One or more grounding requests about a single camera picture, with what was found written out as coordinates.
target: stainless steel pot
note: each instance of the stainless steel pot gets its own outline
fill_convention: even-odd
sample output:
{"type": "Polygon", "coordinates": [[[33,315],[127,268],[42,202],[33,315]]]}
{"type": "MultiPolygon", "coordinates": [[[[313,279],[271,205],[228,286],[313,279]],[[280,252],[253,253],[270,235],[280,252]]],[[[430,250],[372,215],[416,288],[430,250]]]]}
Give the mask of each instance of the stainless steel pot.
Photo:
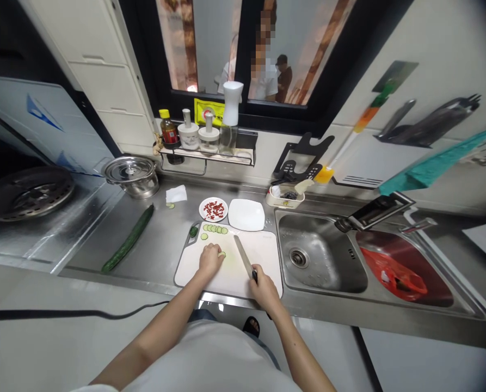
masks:
{"type": "Polygon", "coordinates": [[[101,174],[108,183],[119,184],[135,199],[146,199],[159,189],[154,161],[136,156],[123,156],[107,163],[101,174]]]}

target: red plastic bag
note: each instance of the red plastic bag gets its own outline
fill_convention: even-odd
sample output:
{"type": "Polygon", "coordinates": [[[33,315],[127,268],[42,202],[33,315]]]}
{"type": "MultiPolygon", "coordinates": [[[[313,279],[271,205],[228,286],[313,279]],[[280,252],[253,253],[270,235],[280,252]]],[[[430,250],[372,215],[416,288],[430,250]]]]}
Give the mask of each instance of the red plastic bag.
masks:
{"type": "Polygon", "coordinates": [[[361,248],[366,263],[384,287],[405,301],[415,301],[428,293],[422,278],[392,257],[361,248]]]}

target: stainless steel sink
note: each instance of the stainless steel sink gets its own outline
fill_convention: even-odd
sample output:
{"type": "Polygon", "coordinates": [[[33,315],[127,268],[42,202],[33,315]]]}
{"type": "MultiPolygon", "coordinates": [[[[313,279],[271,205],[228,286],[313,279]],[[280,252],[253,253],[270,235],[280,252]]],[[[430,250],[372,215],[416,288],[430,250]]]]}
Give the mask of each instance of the stainless steel sink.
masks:
{"type": "Polygon", "coordinates": [[[484,312],[417,233],[380,223],[372,231],[340,232],[339,216],[275,211],[286,286],[323,295],[352,297],[406,308],[485,319],[484,312]],[[386,289],[368,267],[361,247],[392,256],[420,275],[428,293],[405,301],[386,289]]]}
{"type": "Polygon", "coordinates": [[[328,219],[286,215],[278,235],[285,269],[285,283],[293,289],[358,293],[368,278],[347,234],[328,219]]]}

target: electric cord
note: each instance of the electric cord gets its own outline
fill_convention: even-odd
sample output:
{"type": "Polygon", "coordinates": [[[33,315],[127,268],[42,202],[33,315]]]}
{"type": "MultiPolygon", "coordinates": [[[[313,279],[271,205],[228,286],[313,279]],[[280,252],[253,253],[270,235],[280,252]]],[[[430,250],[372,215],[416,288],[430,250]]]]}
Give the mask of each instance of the electric cord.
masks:
{"type": "Polygon", "coordinates": [[[139,313],[143,309],[153,308],[170,301],[162,301],[155,304],[147,304],[126,314],[113,315],[101,310],[40,310],[40,309],[13,309],[0,310],[0,321],[3,320],[31,320],[31,319],[66,319],[70,317],[96,316],[107,320],[122,320],[139,313]]]}

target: teal cloth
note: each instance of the teal cloth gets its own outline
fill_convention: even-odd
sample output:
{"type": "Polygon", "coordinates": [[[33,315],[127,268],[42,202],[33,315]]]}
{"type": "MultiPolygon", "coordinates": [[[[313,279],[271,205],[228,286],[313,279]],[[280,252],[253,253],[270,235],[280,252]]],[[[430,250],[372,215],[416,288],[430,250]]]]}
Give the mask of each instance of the teal cloth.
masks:
{"type": "Polygon", "coordinates": [[[486,139],[486,130],[448,148],[390,178],[379,187],[381,195],[429,188],[459,159],[486,139]]]}

